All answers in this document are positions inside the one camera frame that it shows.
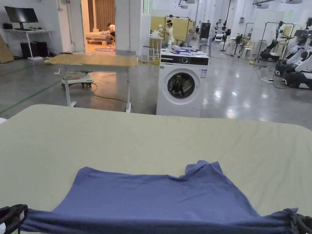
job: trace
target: cardboard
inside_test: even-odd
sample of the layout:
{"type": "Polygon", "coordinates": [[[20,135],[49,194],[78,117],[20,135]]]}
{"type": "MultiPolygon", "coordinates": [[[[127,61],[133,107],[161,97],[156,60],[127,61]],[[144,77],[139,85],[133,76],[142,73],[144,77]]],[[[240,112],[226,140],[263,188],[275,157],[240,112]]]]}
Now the cardboard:
{"type": "Polygon", "coordinates": [[[0,63],[14,61],[13,54],[0,34],[0,63]]]}

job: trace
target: fan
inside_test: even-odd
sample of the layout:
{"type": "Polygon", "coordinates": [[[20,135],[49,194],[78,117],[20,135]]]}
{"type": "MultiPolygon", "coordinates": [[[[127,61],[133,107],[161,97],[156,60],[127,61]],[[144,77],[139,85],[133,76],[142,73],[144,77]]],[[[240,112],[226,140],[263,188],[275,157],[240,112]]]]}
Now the fan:
{"type": "Polygon", "coordinates": [[[242,42],[243,42],[243,34],[241,34],[240,36],[237,36],[237,37],[235,38],[236,47],[235,47],[234,55],[231,55],[231,56],[235,56],[235,55],[236,55],[237,46],[238,46],[239,44],[241,44],[242,42]]]}
{"type": "Polygon", "coordinates": [[[224,33],[224,35],[223,35],[223,37],[222,37],[222,40],[223,40],[223,49],[220,50],[220,51],[226,51],[226,50],[224,49],[224,46],[225,46],[225,42],[226,42],[226,40],[227,40],[227,37],[230,36],[230,35],[231,35],[231,30],[230,30],[230,29],[226,30],[225,33],[224,33]]]}

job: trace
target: doorway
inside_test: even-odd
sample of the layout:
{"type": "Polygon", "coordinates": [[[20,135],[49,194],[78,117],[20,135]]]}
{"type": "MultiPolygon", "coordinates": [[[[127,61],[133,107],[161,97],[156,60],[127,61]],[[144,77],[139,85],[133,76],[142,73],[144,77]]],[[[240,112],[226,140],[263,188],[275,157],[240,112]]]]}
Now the doorway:
{"type": "Polygon", "coordinates": [[[115,53],[114,0],[82,0],[85,52],[115,53]]]}

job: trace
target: green floor line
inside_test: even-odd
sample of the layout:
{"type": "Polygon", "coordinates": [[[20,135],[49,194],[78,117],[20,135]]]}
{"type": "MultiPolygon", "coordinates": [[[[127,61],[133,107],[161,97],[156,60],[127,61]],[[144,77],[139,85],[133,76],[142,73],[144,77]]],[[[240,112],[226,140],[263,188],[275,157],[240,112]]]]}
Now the green floor line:
{"type": "Polygon", "coordinates": [[[10,110],[10,109],[12,109],[12,108],[14,108],[14,107],[20,105],[20,104],[23,103],[24,101],[27,101],[28,99],[31,99],[32,97],[38,95],[39,93],[42,93],[43,91],[45,91],[45,90],[51,88],[52,86],[54,86],[54,85],[56,85],[56,84],[58,84],[58,83],[60,83],[60,81],[57,81],[57,82],[53,83],[52,85],[49,85],[48,87],[46,87],[46,88],[44,88],[44,89],[42,89],[42,90],[36,92],[35,94],[33,94],[33,95],[31,95],[31,96],[29,96],[29,97],[27,97],[27,98],[25,98],[25,99],[19,101],[18,103],[15,103],[14,105],[12,105],[12,106],[6,108],[5,110],[3,110],[3,111],[0,112],[0,116],[1,116],[4,112],[7,112],[8,110],[10,110]]]}
{"type": "Polygon", "coordinates": [[[33,67],[33,65],[30,65],[30,66],[28,66],[28,67],[23,67],[23,68],[21,68],[21,69],[19,69],[19,70],[15,70],[15,71],[9,72],[9,73],[7,73],[7,74],[2,74],[2,75],[0,75],[0,77],[7,76],[7,75],[13,74],[13,73],[15,73],[15,72],[22,71],[22,70],[28,69],[28,68],[30,68],[30,67],[33,67]]]}

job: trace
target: curtain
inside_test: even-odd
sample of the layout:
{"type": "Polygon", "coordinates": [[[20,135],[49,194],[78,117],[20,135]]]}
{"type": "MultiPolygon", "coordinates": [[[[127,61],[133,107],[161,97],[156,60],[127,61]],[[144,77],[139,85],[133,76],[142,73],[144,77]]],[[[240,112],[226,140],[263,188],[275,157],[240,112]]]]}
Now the curtain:
{"type": "Polygon", "coordinates": [[[93,32],[93,28],[94,28],[94,19],[93,19],[93,2],[92,2],[92,0],[88,0],[88,10],[89,10],[90,32],[93,32]]]}
{"type": "Polygon", "coordinates": [[[115,3],[114,0],[95,0],[96,22],[100,31],[107,31],[107,24],[115,25],[115,3]]]}

